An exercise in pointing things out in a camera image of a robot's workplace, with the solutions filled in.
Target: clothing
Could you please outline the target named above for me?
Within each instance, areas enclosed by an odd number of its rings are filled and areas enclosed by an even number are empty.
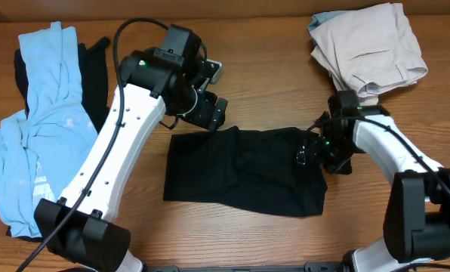
[[[107,37],[101,38],[88,50],[86,50],[85,44],[78,44],[79,70],[82,76],[82,106],[98,133],[109,112],[109,108],[106,106],[108,95],[106,48],[108,46],[109,39]],[[29,82],[26,64],[22,59],[20,49],[17,49],[14,54],[14,68],[15,82],[25,100],[26,115],[28,116],[27,88]]]
[[[336,89],[355,90],[362,99],[377,100],[428,71],[402,4],[348,11],[310,35],[317,42],[312,56],[329,71]]]
[[[297,163],[298,128],[172,135],[163,200],[215,202],[270,215],[321,215],[327,185],[318,162]]]
[[[85,161],[97,132],[81,105],[74,27],[19,36],[29,87],[25,110],[0,125],[0,218],[12,236],[40,236],[33,211],[56,201]]]
[[[344,12],[347,11],[328,11],[328,12],[321,12],[320,14],[314,14],[311,18],[312,18],[312,22],[310,22],[309,26],[307,26],[307,31],[309,31],[309,33],[313,30],[315,30],[318,26],[322,25],[323,23],[325,23],[326,21],[336,17],[337,15],[341,15]],[[313,44],[314,46],[317,45],[317,42],[313,40]]]

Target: blue towel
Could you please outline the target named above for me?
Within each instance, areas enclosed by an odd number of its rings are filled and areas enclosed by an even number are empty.
[[[313,21],[310,22],[309,26],[307,26],[307,31],[309,31],[309,33],[310,33],[311,31],[315,30],[318,26],[322,25],[326,21],[329,21],[330,19],[336,17],[337,15],[341,15],[344,12],[347,12],[347,11],[328,11],[328,12],[322,12],[320,14],[314,14],[312,17]],[[314,44],[314,46],[317,45],[317,43],[316,43],[316,41],[314,41],[314,39],[313,39],[313,44]]]
[[[12,236],[40,237],[34,209],[56,201],[86,160],[97,138],[81,105],[74,27],[19,36],[29,89],[25,110],[0,123],[0,219]]]

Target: light blue cloth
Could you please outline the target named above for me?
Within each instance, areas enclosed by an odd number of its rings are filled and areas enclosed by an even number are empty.
[[[41,198],[56,201],[85,161],[97,132],[81,105],[74,27],[19,36],[26,63],[29,116],[0,123],[0,219],[12,236],[41,236],[33,213]]]
[[[320,14],[314,14],[312,17],[313,21],[310,22],[309,26],[307,26],[307,31],[309,31],[309,33],[310,33],[311,31],[315,30],[318,26],[322,25],[326,21],[329,21],[330,19],[336,17],[337,15],[341,15],[344,12],[347,12],[347,11],[328,11],[328,12],[322,12]],[[317,45],[316,41],[314,41],[314,39],[312,39],[312,40],[313,40],[314,46],[316,46]]]

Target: black fabric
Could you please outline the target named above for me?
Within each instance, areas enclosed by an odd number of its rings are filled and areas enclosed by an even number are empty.
[[[98,133],[109,113],[109,108],[106,106],[108,95],[106,48],[108,46],[109,39],[107,37],[100,39],[88,50],[83,43],[78,44],[79,69],[82,77],[82,106]],[[27,104],[29,81],[20,49],[14,53],[14,68],[15,82],[25,100],[26,115],[29,115],[29,105]]]
[[[171,136],[163,200],[215,202],[270,215],[321,215],[327,184],[318,162],[297,163],[298,128]]]

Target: black pants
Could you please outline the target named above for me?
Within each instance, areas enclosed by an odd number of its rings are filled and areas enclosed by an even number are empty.
[[[298,128],[173,135],[163,200],[215,202],[270,215],[321,215],[327,185],[318,162],[297,163]]]

